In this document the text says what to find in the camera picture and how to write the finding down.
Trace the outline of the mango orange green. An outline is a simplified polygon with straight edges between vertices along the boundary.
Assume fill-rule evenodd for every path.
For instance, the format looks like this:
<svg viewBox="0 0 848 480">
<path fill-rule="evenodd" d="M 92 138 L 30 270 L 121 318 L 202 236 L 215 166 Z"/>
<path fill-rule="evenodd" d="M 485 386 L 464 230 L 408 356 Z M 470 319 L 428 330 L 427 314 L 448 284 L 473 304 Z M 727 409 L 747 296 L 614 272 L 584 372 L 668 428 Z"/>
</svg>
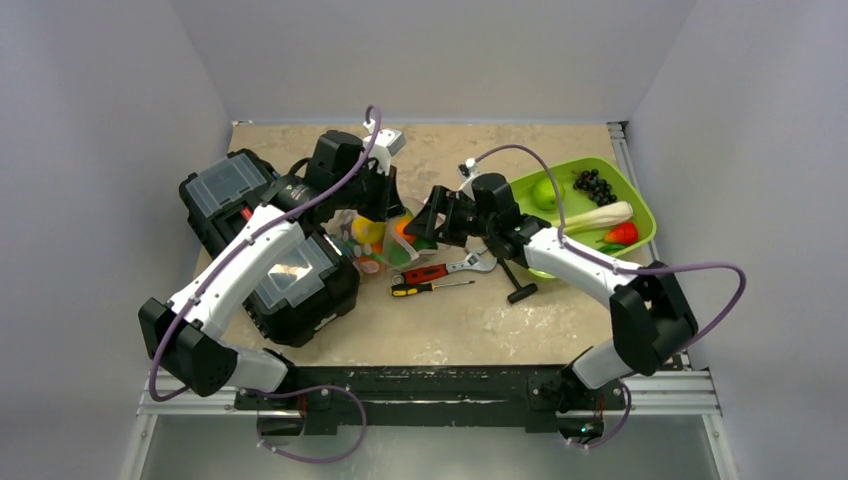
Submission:
<svg viewBox="0 0 848 480">
<path fill-rule="evenodd" d="M 409 225 L 412 219 L 413 217 L 406 213 L 399 220 L 397 220 L 394 225 L 394 231 L 396 232 L 396 234 L 409 245 L 413 245 L 414 242 L 417 240 L 417 237 L 415 235 L 406 232 L 406 227 Z"/>
</svg>

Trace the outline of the yellow lemon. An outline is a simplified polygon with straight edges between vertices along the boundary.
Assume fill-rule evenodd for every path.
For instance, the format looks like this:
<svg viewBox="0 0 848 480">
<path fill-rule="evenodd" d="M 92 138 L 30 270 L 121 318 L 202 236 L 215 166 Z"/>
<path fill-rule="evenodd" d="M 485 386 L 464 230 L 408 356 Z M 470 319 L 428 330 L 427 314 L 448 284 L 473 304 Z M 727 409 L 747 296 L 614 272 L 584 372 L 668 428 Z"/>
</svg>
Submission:
<svg viewBox="0 0 848 480">
<path fill-rule="evenodd" d="M 363 216 L 356 216 L 351 223 L 351 236 L 361 245 L 382 244 L 385 231 L 385 222 L 375 222 Z"/>
</svg>

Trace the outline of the bok choy green white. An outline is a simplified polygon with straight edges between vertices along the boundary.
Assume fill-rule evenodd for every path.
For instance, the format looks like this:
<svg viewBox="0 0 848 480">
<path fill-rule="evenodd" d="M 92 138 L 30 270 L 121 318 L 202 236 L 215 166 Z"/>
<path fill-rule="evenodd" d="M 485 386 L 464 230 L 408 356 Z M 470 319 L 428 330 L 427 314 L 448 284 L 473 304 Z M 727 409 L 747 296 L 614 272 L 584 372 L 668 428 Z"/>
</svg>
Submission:
<svg viewBox="0 0 848 480">
<path fill-rule="evenodd" d="M 438 250 L 439 246 L 436 243 L 422 239 L 416 239 L 409 244 L 406 241 L 398 242 L 389 238 L 384 243 L 383 254 L 389 267 L 401 269 L 406 265 L 420 263 Z"/>
</svg>

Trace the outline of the clear zip top bag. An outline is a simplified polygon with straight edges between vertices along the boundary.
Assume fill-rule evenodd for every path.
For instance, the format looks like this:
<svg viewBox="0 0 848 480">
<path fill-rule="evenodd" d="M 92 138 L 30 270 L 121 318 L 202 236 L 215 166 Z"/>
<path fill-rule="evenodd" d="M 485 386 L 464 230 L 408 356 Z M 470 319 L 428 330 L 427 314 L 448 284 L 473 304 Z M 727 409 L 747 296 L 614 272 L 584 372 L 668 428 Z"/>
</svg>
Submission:
<svg viewBox="0 0 848 480">
<path fill-rule="evenodd" d="M 402 202 L 405 212 L 385 222 L 368 220 L 348 209 L 337 212 L 326 225 L 331 240 L 362 275 L 402 272 L 442 250 L 436 243 L 404 232 L 424 203 L 412 197 L 404 197 Z"/>
</svg>

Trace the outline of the green apple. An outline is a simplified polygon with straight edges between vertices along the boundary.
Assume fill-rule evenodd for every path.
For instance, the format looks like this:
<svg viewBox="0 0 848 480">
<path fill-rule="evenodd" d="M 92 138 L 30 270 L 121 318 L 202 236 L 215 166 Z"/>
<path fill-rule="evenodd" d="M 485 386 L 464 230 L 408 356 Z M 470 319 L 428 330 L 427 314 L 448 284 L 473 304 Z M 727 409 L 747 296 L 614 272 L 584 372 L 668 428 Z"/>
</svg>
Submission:
<svg viewBox="0 0 848 480">
<path fill-rule="evenodd" d="M 531 190 L 531 199 L 537 209 L 550 212 L 559 208 L 563 194 L 561 182 L 542 178 L 534 184 Z"/>
</svg>

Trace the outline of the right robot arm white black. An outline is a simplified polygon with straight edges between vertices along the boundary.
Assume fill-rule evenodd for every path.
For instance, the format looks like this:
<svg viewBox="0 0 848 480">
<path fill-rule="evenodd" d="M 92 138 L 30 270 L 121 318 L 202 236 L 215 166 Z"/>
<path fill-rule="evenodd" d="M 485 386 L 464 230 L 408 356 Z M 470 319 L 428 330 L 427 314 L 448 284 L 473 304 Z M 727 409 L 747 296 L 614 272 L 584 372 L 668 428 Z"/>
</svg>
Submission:
<svg viewBox="0 0 848 480">
<path fill-rule="evenodd" d="M 588 405 L 626 374 L 655 373 L 698 331 L 679 282 L 662 263 L 621 262 L 560 236 L 550 222 L 521 211 L 501 174 L 476 177 L 468 193 L 434 187 L 404 231 L 453 246 L 478 237 L 495 257 L 550 274 L 608 309 L 610 340 L 580 355 L 561 381 L 573 406 Z"/>
</svg>

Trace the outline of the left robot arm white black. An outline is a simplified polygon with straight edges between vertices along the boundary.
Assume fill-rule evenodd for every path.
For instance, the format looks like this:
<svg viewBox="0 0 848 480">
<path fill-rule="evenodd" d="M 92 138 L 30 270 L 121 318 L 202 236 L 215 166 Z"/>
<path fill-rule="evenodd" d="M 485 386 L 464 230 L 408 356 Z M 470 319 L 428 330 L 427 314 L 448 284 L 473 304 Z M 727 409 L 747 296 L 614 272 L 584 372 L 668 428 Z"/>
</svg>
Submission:
<svg viewBox="0 0 848 480">
<path fill-rule="evenodd" d="M 305 175 L 276 179 L 251 218 L 189 285 L 167 302 L 149 299 L 139 311 L 145 343 L 152 351 L 148 392 L 157 389 L 165 369 L 184 391 L 209 396 L 224 386 L 259 391 L 272 408 L 297 399 L 298 382 L 278 355 L 229 346 L 222 341 L 234 310 L 268 276 L 276 260 L 317 234 L 338 210 L 351 209 L 372 221 L 401 215 L 393 156 L 403 134 L 372 126 L 365 138 L 331 130 L 323 134 L 307 162 Z"/>
</svg>

